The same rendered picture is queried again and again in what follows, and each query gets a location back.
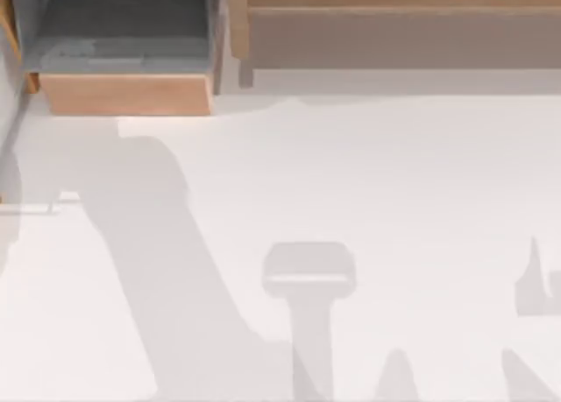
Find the pale wooden drawer front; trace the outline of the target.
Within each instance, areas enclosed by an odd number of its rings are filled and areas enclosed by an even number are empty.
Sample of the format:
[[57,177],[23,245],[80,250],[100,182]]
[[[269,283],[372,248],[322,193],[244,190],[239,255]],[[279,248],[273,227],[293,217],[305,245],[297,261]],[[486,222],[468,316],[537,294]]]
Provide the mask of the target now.
[[205,74],[41,74],[58,116],[207,116],[214,80]]

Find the wooden cupboard with open shelf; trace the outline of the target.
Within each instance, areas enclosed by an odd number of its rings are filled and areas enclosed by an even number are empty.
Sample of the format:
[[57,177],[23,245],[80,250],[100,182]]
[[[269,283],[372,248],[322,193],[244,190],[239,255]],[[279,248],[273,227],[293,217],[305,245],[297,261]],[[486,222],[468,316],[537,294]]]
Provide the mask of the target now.
[[561,72],[561,0],[226,0],[231,52],[263,70]]

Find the open drawer grey pierced inside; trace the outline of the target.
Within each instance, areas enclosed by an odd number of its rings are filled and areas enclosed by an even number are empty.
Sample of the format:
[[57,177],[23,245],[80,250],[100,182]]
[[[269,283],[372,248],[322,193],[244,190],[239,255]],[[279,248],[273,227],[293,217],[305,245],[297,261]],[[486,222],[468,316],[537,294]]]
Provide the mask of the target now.
[[2,0],[28,90],[40,74],[208,75],[221,0]]

